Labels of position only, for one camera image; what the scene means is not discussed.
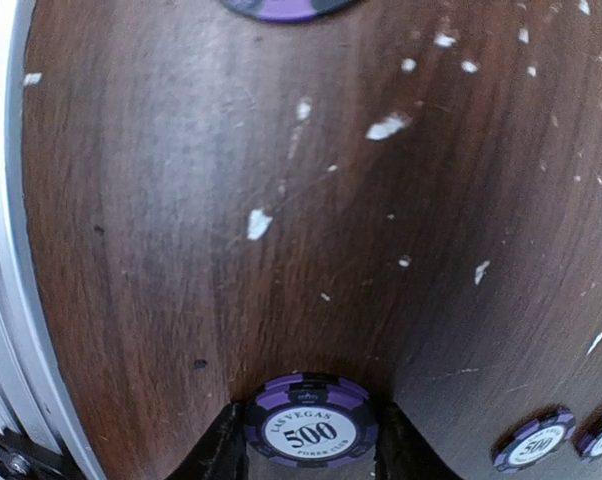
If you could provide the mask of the purple poker chip bottom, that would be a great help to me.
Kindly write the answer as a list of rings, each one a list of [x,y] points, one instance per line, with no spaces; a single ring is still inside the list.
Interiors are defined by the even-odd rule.
[[[240,15],[267,22],[298,23],[345,9],[353,0],[223,0]]]

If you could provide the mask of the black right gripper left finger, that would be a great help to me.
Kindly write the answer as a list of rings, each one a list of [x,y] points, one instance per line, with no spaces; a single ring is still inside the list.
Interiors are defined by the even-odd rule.
[[[231,402],[166,480],[244,480],[246,404]]]

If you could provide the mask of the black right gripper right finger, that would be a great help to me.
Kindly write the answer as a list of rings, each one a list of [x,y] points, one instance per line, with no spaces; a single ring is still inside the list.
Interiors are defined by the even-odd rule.
[[[377,407],[376,479],[461,480],[395,402]]]

